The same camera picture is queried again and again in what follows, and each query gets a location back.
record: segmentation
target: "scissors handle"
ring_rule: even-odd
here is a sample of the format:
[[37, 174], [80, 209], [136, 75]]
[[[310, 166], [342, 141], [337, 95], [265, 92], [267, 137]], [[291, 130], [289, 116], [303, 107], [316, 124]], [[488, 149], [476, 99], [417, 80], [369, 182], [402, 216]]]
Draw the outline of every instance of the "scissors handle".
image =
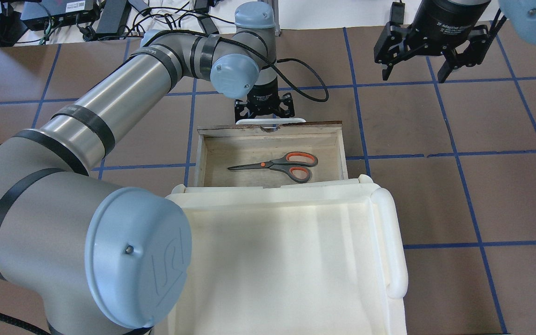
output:
[[275, 165], [298, 165], [311, 167], [317, 165], [317, 157], [303, 151], [291, 151], [290, 153], [285, 154], [282, 158], [273, 159], [271, 162]]
[[294, 182], [303, 184], [311, 179], [311, 171], [305, 166], [299, 165], [272, 165], [270, 170], [284, 172]]

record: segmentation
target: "scissors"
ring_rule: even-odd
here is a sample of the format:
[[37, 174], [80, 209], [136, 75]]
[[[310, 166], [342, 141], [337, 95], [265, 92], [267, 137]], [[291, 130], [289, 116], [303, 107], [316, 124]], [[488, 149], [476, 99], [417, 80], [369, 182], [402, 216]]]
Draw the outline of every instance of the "scissors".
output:
[[231, 166], [229, 170], [247, 170], [247, 169], [270, 169], [281, 171], [287, 174], [289, 178], [300, 184], [308, 182], [311, 179], [311, 166], [317, 165], [317, 157], [303, 151], [291, 151], [279, 159], [272, 161], [262, 161], [261, 163]]

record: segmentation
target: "tiled floor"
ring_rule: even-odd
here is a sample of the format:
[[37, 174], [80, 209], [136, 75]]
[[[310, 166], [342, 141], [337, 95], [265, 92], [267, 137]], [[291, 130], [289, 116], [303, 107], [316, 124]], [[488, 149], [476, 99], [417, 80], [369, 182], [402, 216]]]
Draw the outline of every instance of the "tiled floor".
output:
[[[445, 84], [432, 80], [442, 60], [426, 57], [396, 66], [383, 82], [371, 56], [379, 32], [285, 31], [277, 44], [279, 57], [306, 61], [330, 85], [326, 104], [295, 95], [297, 115], [342, 120], [349, 176], [370, 174], [395, 197], [409, 334], [536, 335], [536, 47], [508, 23], [482, 66]], [[137, 43], [0, 49], [0, 142], [43, 125]], [[282, 69], [322, 94], [303, 68]], [[184, 79], [92, 176], [166, 195], [191, 183], [196, 127], [232, 122], [231, 100]], [[39, 298], [3, 281], [0, 310], [47, 325]], [[25, 334], [0, 323], [2, 333]]]

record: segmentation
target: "white label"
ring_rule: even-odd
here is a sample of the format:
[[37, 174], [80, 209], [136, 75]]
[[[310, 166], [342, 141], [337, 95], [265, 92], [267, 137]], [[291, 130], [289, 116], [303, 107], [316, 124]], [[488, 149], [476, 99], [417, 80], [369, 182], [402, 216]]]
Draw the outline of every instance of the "white label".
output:
[[86, 8], [85, 1], [68, 2], [66, 4], [66, 13], [83, 11]]

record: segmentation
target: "wooden drawer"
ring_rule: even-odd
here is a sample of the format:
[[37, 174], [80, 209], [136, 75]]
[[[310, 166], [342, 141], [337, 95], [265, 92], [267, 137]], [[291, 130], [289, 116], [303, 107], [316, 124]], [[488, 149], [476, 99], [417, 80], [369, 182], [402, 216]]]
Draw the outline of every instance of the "wooden drawer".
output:
[[318, 158], [318, 164], [310, 167], [309, 182], [348, 179], [340, 121], [281, 125], [274, 132], [266, 132], [256, 125], [200, 127], [198, 133], [196, 187], [296, 184], [278, 171], [227, 170], [229, 166], [277, 159], [290, 151], [305, 151]]

